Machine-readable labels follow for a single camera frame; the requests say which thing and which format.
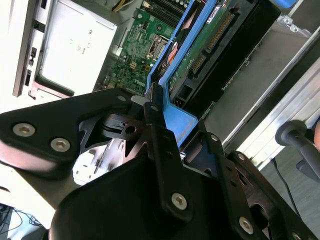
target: metal screw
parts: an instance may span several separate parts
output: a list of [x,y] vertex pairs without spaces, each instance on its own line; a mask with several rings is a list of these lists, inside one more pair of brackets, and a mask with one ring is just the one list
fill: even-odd
[[296,32],[299,31],[298,27],[297,27],[296,25],[294,25],[294,24],[292,24],[292,25],[290,26],[290,30],[291,30],[292,32],[294,32],[294,33],[296,33]]
[[241,228],[247,233],[247,234],[254,234],[254,228],[252,227],[251,223],[249,222],[248,219],[246,219],[245,217],[241,216],[239,218],[239,224],[241,226]]
[[151,105],[151,108],[152,108],[153,110],[155,110],[155,111],[158,111],[158,108],[157,108],[156,106],[154,106],[154,105]]
[[217,138],[216,135],[213,135],[213,134],[212,134],[212,135],[211,135],[211,138],[212,138],[213,141],[218,141],[218,138]]
[[13,127],[14,134],[20,137],[30,137],[35,134],[36,129],[28,123],[18,123]]
[[172,194],[171,201],[177,209],[185,210],[187,208],[187,200],[180,193],[175,192],[174,194]]
[[238,157],[239,157],[242,161],[246,160],[245,156],[243,156],[243,155],[240,154],[240,153],[238,153]]
[[292,232],[292,236],[293,236],[293,239],[294,240],[302,240],[302,238],[298,235],[298,233],[296,233],[296,232]]
[[63,153],[70,149],[70,142],[67,139],[57,137],[51,141],[50,146],[53,150]]
[[124,96],[118,95],[117,97],[120,101],[125,102],[126,98]]

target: sticker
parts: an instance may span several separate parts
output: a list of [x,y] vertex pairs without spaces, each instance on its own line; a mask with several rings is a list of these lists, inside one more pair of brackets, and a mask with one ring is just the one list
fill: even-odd
[[207,24],[211,23],[212,19],[214,19],[215,15],[219,11],[221,6],[216,6],[215,9],[213,9],[211,15],[209,16],[208,20],[206,21]]

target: black plastic mount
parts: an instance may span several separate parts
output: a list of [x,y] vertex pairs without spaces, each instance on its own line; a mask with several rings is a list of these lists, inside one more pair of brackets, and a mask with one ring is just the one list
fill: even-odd
[[[14,127],[21,123],[33,126],[35,133],[28,137],[15,134]],[[54,150],[51,141],[56,138],[67,140],[69,150]],[[141,106],[115,88],[0,115],[1,161],[44,178],[68,176],[81,153],[112,138],[126,140],[125,162],[146,150],[155,165],[161,208],[175,219],[190,221],[193,204],[176,139],[166,128],[162,110],[152,101]],[[173,193],[185,197],[186,209],[174,206]]]
[[[142,106],[108,89],[0,115],[1,161],[45,178],[70,174],[77,157],[94,146],[125,140],[125,164],[67,196],[53,218],[50,239],[280,240],[294,239],[293,233],[316,239],[246,156],[225,157],[219,138],[206,132],[202,121],[182,149],[193,169],[183,166],[159,102],[157,90]],[[17,134],[21,123],[33,126],[34,133]],[[67,140],[70,148],[54,150],[55,138]],[[183,209],[174,194],[185,198]],[[83,219],[89,216],[88,226]],[[114,231],[119,226],[121,232]]]
[[301,239],[316,239],[243,153],[233,151],[225,157],[219,138],[206,132],[202,121],[193,138],[180,150],[186,154],[187,166],[219,181],[229,224],[241,239],[249,238],[243,234],[239,216],[254,223],[252,239],[296,239],[294,234]]

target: black handle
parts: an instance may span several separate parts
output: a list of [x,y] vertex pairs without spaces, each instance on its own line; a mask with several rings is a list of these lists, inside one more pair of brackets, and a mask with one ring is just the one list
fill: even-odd
[[287,143],[295,147],[303,159],[310,165],[314,173],[320,178],[320,152],[317,148],[296,130],[287,134]]

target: cable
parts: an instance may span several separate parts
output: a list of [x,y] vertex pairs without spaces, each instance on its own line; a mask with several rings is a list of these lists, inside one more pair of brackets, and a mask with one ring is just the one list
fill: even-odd
[[118,8],[120,8],[124,3],[126,2],[126,0],[120,0],[117,2],[116,5],[113,6],[112,11],[116,11]]
[[2,226],[1,230],[0,230],[0,233],[2,232],[2,230],[4,229],[5,227],[5,221],[7,220],[8,216],[9,216],[9,213],[13,210],[14,208],[13,207],[10,207],[9,210],[7,212],[3,212],[3,214],[6,214],[5,217],[3,218],[2,222],[0,223],[0,226]]
[[29,216],[27,213],[19,210],[20,213],[26,215],[26,217],[29,219],[29,224],[36,226],[36,227],[42,227],[42,224],[34,217],[34,216]]
[[129,4],[132,4],[135,0],[129,1],[125,4],[123,4],[120,8],[118,8],[117,10],[115,10],[115,12],[118,12],[119,10],[121,10],[122,8],[124,8],[125,6],[128,6]]
[[275,158],[272,158],[272,159],[271,159],[271,162],[272,162],[272,164],[274,165],[275,171],[277,172],[278,176],[280,177],[281,181],[283,182],[283,184],[284,184],[284,186],[285,186],[285,188],[286,188],[286,191],[287,191],[287,193],[288,193],[288,195],[289,195],[289,198],[290,198],[290,201],[291,201],[291,203],[292,203],[292,206],[293,206],[293,208],[294,208],[295,213],[299,216],[299,218],[301,218],[300,213],[299,213],[299,211],[298,211],[298,208],[297,208],[297,206],[296,206],[296,203],[295,203],[295,201],[294,201],[294,198],[292,197],[290,188],[289,188],[287,182],[285,181],[285,179],[282,177],[281,173],[279,172],[276,159],[275,159]]
[[8,231],[4,231],[4,232],[0,232],[0,235],[2,235],[2,234],[6,234],[6,233],[8,233],[8,232],[10,232],[10,231],[12,231],[12,230],[14,230],[14,229],[17,229],[17,228],[19,228],[21,225],[22,225],[22,223],[24,222],[23,220],[22,220],[22,217],[20,216],[20,214],[18,213],[18,211],[16,211],[15,209],[13,209],[12,210],[12,212],[13,211],[15,211],[16,212],[16,214],[18,214],[18,216],[19,216],[19,218],[20,218],[20,220],[21,220],[21,223],[18,225],[18,226],[16,226],[16,227],[14,227],[14,228],[11,228],[11,229],[9,229]]

